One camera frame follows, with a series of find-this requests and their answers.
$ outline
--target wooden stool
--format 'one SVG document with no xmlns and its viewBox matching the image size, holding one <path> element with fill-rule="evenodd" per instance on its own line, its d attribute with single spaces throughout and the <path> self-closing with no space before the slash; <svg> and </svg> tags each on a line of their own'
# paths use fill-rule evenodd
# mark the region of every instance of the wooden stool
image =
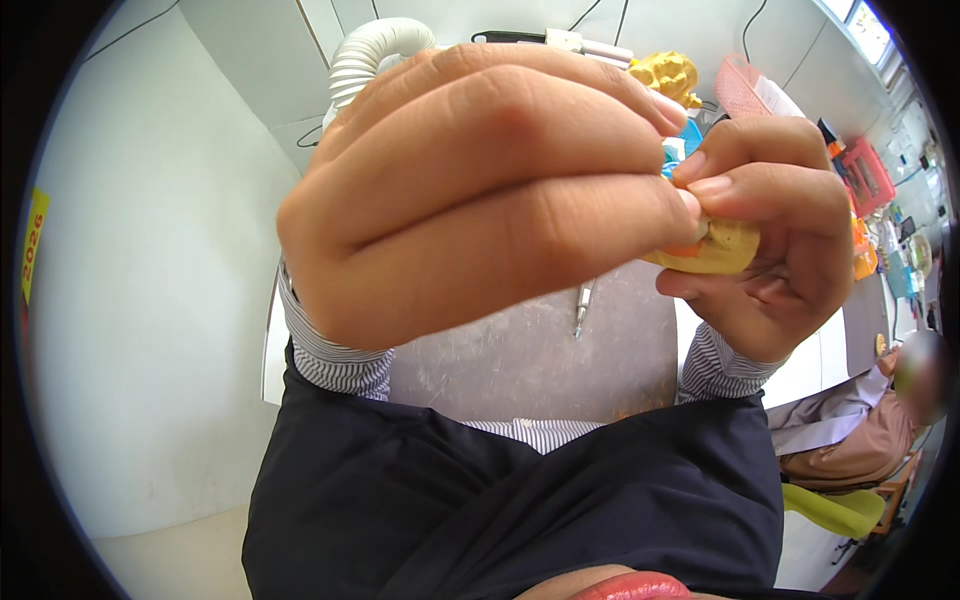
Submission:
<svg viewBox="0 0 960 600">
<path fill-rule="evenodd" d="M 883 516 L 880 517 L 880 523 L 874 527 L 871 533 L 883 535 L 890 531 L 890 524 L 893 522 L 894 516 L 897 514 L 897 510 L 900 507 L 900 501 L 903 498 L 903 492 L 910 484 L 913 471 L 920 463 L 920 456 L 922 453 L 922 451 L 909 452 L 907 456 L 909 456 L 910 459 L 900 470 L 900 475 L 897 476 L 897 479 L 884 481 L 878 488 L 873 489 L 873 491 L 880 497 L 887 499 L 887 508 L 883 511 Z"/>
</svg>

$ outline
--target window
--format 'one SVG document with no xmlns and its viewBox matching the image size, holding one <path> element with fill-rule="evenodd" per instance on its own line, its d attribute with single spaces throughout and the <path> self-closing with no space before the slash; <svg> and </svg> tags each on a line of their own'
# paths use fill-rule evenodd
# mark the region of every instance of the window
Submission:
<svg viewBox="0 0 960 600">
<path fill-rule="evenodd" d="M 897 53 L 890 41 L 890 32 L 883 27 L 876 14 L 863 0 L 822 0 L 838 19 L 847 26 L 847 31 L 860 46 L 860 50 L 877 69 Z"/>
<path fill-rule="evenodd" d="M 867 60 L 873 64 L 880 62 L 887 45 L 890 44 L 890 32 L 864 2 L 860 2 L 853 9 L 849 19 L 847 29 L 860 45 L 860 50 L 863 50 Z"/>
</svg>

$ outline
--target lip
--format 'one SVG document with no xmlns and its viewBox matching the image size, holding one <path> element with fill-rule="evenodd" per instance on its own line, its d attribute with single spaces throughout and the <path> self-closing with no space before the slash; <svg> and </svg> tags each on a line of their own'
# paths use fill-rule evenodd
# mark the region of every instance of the lip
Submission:
<svg viewBox="0 0 960 600">
<path fill-rule="evenodd" d="M 690 590 L 675 578 L 657 571 L 635 571 L 593 584 L 569 600 L 647 600 L 689 598 Z"/>
</svg>

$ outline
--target hand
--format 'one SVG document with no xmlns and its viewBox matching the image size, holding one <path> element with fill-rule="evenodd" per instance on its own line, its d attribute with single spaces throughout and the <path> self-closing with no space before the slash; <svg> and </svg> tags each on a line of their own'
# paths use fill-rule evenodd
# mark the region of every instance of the hand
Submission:
<svg viewBox="0 0 960 600">
<path fill-rule="evenodd" d="M 889 379 L 894 376 L 894 369 L 897 367 L 897 356 L 900 354 L 900 346 L 890 348 L 886 356 L 876 361 L 876 367 L 880 374 Z"/>
<path fill-rule="evenodd" d="M 280 207 L 298 298 L 327 338 L 388 348 L 689 244 L 700 205 L 660 176 L 685 122 L 554 48 L 420 53 L 337 115 Z"/>
<path fill-rule="evenodd" d="M 816 126 L 796 117 L 721 121 L 674 182 L 706 214 L 760 223 L 760 246 L 734 276 L 664 271 L 662 294 L 683 298 L 741 355 L 777 363 L 823 325 L 853 283 L 850 207 Z"/>
</svg>

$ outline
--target fingernail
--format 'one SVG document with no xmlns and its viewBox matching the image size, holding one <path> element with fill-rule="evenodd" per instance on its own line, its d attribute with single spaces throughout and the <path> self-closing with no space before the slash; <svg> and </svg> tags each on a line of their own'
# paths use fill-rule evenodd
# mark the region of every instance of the fingernail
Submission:
<svg viewBox="0 0 960 600">
<path fill-rule="evenodd" d="M 677 193 L 684 199 L 684 204 L 686 204 L 686 209 L 689 211 L 690 216 L 699 220 L 704 210 L 700 207 L 700 201 L 697 200 L 697 197 L 685 189 L 678 189 Z"/>
<path fill-rule="evenodd" d="M 732 184 L 733 180 L 726 175 L 718 175 L 716 177 L 706 178 L 705 180 L 688 183 L 686 189 L 693 192 L 697 198 L 708 198 L 722 194 Z"/>
<path fill-rule="evenodd" d="M 681 129 L 686 127 L 686 108 L 652 89 L 650 93 L 653 95 L 654 103 L 657 105 L 657 110 L 660 111 L 660 114 L 665 116 L 668 121 L 677 127 Z"/>
<path fill-rule="evenodd" d="M 705 155 L 703 151 L 698 150 L 677 165 L 677 169 L 683 172 L 685 178 L 692 180 L 696 177 L 700 168 L 704 166 L 705 162 L 707 162 L 707 155 Z"/>
</svg>

